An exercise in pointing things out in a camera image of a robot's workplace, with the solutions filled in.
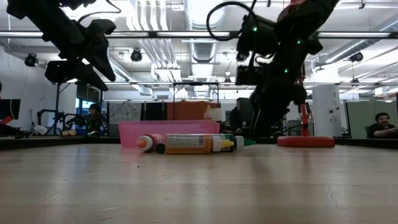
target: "table surface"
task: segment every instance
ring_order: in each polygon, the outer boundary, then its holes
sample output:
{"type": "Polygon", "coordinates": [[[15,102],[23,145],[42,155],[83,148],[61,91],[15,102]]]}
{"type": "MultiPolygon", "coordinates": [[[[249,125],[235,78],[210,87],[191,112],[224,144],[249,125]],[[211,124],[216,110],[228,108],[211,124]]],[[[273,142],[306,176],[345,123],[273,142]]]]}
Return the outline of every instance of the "table surface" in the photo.
{"type": "Polygon", "coordinates": [[[398,151],[0,151],[0,223],[398,223],[398,151]]]}

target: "pink plastic bin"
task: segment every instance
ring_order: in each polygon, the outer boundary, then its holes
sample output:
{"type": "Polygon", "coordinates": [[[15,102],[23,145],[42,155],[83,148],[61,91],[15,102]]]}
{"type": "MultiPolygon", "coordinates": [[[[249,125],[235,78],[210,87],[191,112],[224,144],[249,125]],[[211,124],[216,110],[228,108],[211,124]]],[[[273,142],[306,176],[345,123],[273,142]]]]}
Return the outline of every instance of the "pink plastic bin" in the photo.
{"type": "Polygon", "coordinates": [[[220,124],[214,121],[121,121],[119,134],[122,147],[136,147],[144,134],[218,134],[220,124]]]}

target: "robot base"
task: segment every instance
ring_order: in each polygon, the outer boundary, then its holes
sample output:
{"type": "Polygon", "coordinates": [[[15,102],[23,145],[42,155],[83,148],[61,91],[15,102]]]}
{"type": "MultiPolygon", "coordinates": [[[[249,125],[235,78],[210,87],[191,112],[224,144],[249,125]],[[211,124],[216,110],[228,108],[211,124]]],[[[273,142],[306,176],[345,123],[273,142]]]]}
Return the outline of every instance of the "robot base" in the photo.
{"type": "Polygon", "coordinates": [[[278,138],[278,146],[334,147],[335,140],[332,137],[320,137],[320,136],[281,136],[278,138]]]}

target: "red circular base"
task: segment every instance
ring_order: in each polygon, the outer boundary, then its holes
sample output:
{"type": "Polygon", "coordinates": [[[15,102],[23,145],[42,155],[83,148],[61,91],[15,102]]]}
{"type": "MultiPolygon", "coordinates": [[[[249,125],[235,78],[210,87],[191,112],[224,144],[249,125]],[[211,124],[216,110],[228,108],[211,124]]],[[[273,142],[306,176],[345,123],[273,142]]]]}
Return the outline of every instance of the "red circular base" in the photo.
{"type": "Polygon", "coordinates": [[[319,137],[319,136],[281,136],[278,138],[278,146],[334,147],[335,140],[332,137],[319,137]]]}

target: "person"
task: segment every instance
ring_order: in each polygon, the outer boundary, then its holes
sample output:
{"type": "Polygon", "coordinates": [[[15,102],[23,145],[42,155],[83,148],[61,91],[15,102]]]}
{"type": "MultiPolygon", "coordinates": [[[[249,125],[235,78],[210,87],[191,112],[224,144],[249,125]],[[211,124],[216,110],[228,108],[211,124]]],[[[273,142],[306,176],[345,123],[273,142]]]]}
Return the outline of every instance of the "person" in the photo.
{"type": "Polygon", "coordinates": [[[389,123],[390,116],[387,113],[378,113],[374,119],[376,124],[368,127],[369,138],[398,139],[398,129],[389,123]]]}
{"type": "Polygon", "coordinates": [[[240,112],[240,98],[236,100],[236,106],[229,115],[229,124],[231,125],[232,132],[242,132],[243,122],[240,112]]]}
{"type": "Polygon", "coordinates": [[[90,114],[85,116],[87,126],[86,130],[87,133],[90,133],[92,131],[97,131],[100,133],[101,129],[101,116],[100,116],[100,107],[93,103],[90,105],[90,114]]]}

